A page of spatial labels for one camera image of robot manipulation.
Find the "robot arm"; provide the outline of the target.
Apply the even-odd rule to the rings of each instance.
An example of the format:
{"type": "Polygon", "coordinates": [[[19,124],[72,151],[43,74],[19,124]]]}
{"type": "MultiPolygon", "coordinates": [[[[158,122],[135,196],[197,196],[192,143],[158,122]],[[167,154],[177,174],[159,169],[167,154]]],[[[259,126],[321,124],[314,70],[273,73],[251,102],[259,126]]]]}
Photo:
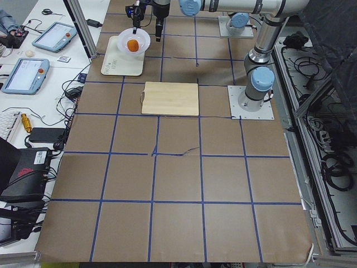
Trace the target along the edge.
{"type": "MultiPolygon", "coordinates": [[[[195,16],[199,11],[204,10],[205,1],[179,1],[181,12],[186,16],[195,16]]],[[[141,21],[144,19],[146,7],[152,7],[152,13],[156,17],[156,37],[161,38],[165,18],[169,15],[171,1],[135,1],[134,4],[126,6],[126,14],[133,21],[133,34],[141,28],[141,21]]],[[[235,28],[245,27],[249,22],[247,13],[234,12],[229,15],[229,26],[235,28]]]]}
{"type": "Polygon", "coordinates": [[[201,12],[187,17],[171,1],[161,42],[153,42],[144,62],[148,82],[196,83],[201,104],[228,104],[229,85],[247,82],[243,60],[255,45],[260,18],[252,16],[251,38],[220,35],[223,13],[201,12]]]}

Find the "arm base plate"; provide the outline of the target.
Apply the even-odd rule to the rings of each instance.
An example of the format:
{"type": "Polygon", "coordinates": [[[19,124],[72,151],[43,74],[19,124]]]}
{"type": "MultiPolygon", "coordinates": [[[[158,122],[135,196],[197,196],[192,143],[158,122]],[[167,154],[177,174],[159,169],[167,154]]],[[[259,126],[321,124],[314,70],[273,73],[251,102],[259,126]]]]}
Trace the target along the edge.
{"type": "Polygon", "coordinates": [[[231,26],[229,24],[230,18],[228,16],[219,16],[218,21],[221,37],[236,39],[252,39],[254,37],[253,30],[250,26],[241,28],[231,26]]]}
{"type": "Polygon", "coordinates": [[[245,95],[246,86],[228,86],[230,114],[232,119],[274,120],[268,94],[263,100],[254,101],[245,95]]]}

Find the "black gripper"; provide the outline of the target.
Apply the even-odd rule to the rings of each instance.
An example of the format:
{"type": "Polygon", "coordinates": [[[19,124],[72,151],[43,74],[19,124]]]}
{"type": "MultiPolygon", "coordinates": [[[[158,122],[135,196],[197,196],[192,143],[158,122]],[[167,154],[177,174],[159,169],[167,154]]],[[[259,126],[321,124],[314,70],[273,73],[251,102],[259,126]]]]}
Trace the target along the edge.
{"type": "Polygon", "coordinates": [[[142,8],[140,1],[136,1],[133,5],[133,34],[137,34],[137,28],[141,26],[142,8]]]}
{"type": "Polygon", "coordinates": [[[163,19],[169,15],[170,0],[153,0],[153,14],[156,16],[155,38],[161,41],[163,30],[163,19]]]}

